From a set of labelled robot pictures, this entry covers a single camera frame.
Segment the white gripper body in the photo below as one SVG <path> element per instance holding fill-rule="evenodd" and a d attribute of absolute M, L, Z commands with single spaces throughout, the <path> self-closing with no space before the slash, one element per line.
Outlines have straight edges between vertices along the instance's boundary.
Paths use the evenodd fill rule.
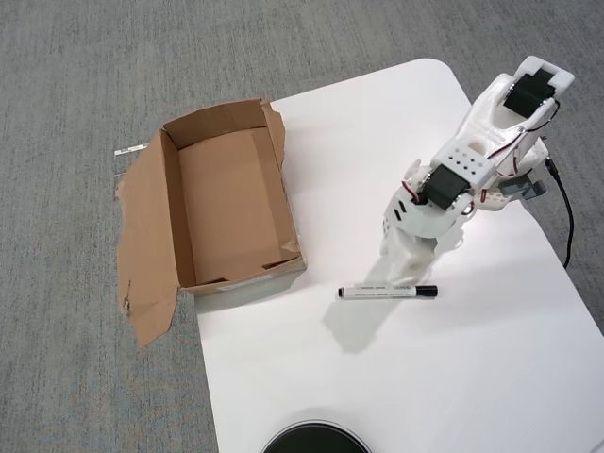
<path fill-rule="evenodd" d="M 427 239 L 408 234 L 402 231 L 401 241 L 404 243 L 404 258 L 405 264 L 401 266 L 401 270 L 406 272 L 407 262 L 412 258 L 433 258 L 435 257 L 435 248 L 437 246 L 436 239 Z"/>

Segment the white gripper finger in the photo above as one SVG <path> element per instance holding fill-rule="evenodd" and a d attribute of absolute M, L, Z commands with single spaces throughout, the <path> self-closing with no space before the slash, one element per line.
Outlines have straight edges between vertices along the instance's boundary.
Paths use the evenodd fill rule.
<path fill-rule="evenodd" d="M 433 258 L 412 258 L 407 262 L 405 284 L 419 285 L 430 274 Z"/>
<path fill-rule="evenodd" d="M 382 239 L 379 253 L 386 260 L 386 279 L 397 284 L 401 279 L 401 266 L 405 264 L 404 243 L 399 228 L 391 226 L 388 219 L 382 220 Z"/>

